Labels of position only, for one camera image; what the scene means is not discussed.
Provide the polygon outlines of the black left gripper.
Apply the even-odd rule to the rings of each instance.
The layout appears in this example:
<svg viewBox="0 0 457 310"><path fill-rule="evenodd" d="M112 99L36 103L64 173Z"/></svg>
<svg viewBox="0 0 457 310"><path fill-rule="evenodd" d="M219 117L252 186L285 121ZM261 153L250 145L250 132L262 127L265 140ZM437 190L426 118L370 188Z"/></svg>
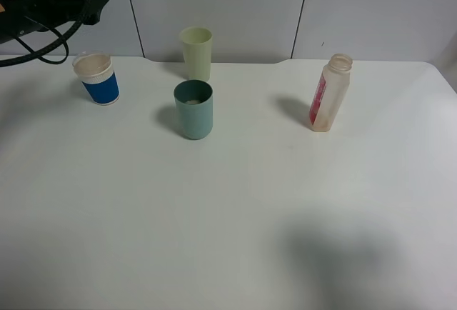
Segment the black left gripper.
<svg viewBox="0 0 457 310"><path fill-rule="evenodd" d="M109 0L90 0L83 25L100 22ZM35 31L46 31L79 18L86 0L1 0L1 43Z"/></svg>

